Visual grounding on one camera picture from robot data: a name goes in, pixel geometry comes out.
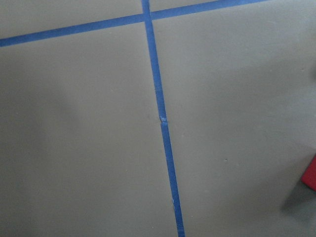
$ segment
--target gray surface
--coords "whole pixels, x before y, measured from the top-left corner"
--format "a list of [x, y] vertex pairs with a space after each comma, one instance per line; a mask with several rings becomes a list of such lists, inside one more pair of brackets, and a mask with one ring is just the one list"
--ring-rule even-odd
[[0, 235], [175, 237], [143, 23], [0, 48]]
[[188, 237], [312, 237], [316, 2], [154, 22]]
[[0, 0], [0, 39], [139, 13], [140, 0]]
[[216, 0], [150, 0], [151, 11], [158, 11], [180, 6], [193, 5]]

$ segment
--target blue tape strip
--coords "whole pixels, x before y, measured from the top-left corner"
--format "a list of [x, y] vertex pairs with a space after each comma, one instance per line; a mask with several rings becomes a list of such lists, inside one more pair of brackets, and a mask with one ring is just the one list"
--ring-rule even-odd
[[206, 3], [194, 4], [189, 6], [176, 7], [166, 10], [154, 11], [151, 13], [152, 20], [181, 16], [192, 14], [202, 11], [216, 10], [225, 7], [245, 5], [255, 2], [268, 1], [268, 0], [218, 0]]
[[132, 16], [124, 16], [119, 18], [114, 18], [110, 20], [97, 21], [92, 23], [86, 23], [82, 25], [63, 27], [59, 29], [49, 30], [49, 31], [41, 31], [36, 33], [31, 33], [22, 36], [14, 36], [10, 38], [0, 39], [0, 47], [26, 43], [36, 40], [43, 40], [48, 38], [54, 38], [59, 36], [72, 35], [82, 32], [95, 31], [115, 26], [123, 26], [134, 23], [139, 23], [144, 21], [143, 14], [132, 15]]
[[171, 194], [172, 194], [172, 199], [173, 199], [173, 206], [174, 206], [178, 236], [185, 237], [183, 220], [182, 220], [182, 212], [181, 212], [181, 206], [180, 206], [180, 198], [179, 198], [179, 192], [178, 192], [178, 185], [177, 185], [177, 179], [176, 179], [176, 172], [175, 172], [174, 163], [173, 163], [169, 128], [168, 128], [167, 116], [166, 116], [166, 111], [165, 111], [165, 106], [164, 106], [164, 98], [163, 98], [163, 91], [162, 91], [162, 84], [161, 84], [161, 77], [160, 77], [160, 70], [159, 70], [159, 63], [158, 63], [158, 55], [157, 55], [157, 49], [156, 49], [155, 34], [154, 34], [153, 23], [152, 23], [152, 19], [150, 15], [149, 0], [142, 0], [142, 6], [143, 6], [150, 61], [151, 61], [152, 71], [153, 71], [154, 86], [155, 86], [155, 91], [156, 91], [158, 113], [161, 120], [162, 139], [163, 139], [164, 152], [165, 152], [166, 161], [167, 161], [167, 168], [168, 168], [168, 174], [169, 174], [169, 181], [170, 181]]

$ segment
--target gray floor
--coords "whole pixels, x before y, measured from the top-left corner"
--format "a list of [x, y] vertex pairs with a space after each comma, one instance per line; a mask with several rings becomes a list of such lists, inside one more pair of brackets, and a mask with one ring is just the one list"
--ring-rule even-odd
[[[0, 39], [141, 8], [3, 1]], [[316, 153], [316, 1], [153, 24], [186, 236], [315, 236], [299, 179]], [[144, 23], [3, 47], [0, 61], [0, 236], [177, 236]]]

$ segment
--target vertical blue line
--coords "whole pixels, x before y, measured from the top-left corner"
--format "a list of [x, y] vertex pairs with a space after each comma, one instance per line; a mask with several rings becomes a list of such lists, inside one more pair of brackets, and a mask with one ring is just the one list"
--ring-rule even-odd
[[172, 200], [173, 200], [173, 206], [174, 206], [174, 213], [175, 213], [175, 219], [177, 223], [178, 237], [185, 237], [181, 206], [180, 206], [180, 198], [179, 198], [179, 192], [178, 192], [178, 185], [177, 185], [177, 179], [176, 179], [176, 173], [175, 173], [173, 155], [172, 155], [172, 149], [171, 149], [168, 121], [167, 121], [165, 105], [164, 105], [155, 34], [154, 34], [152, 19], [150, 16], [149, 0], [142, 0], [142, 6], [143, 6], [143, 14], [144, 14], [144, 20], [145, 20], [150, 61], [151, 61], [152, 71], [153, 71], [154, 86], [155, 86], [155, 91], [156, 91], [158, 113], [161, 120], [162, 139], [163, 139], [164, 152], [165, 152], [166, 161], [167, 161], [167, 168], [168, 168], [171, 194], [172, 194]]

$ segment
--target red object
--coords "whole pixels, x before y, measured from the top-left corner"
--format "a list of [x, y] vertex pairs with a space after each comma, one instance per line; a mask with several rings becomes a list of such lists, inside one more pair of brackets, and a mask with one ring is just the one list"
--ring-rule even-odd
[[316, 155], [305, 170], [305, 173], [303, 174], [301, 180], [308, 187], [316, 191]]

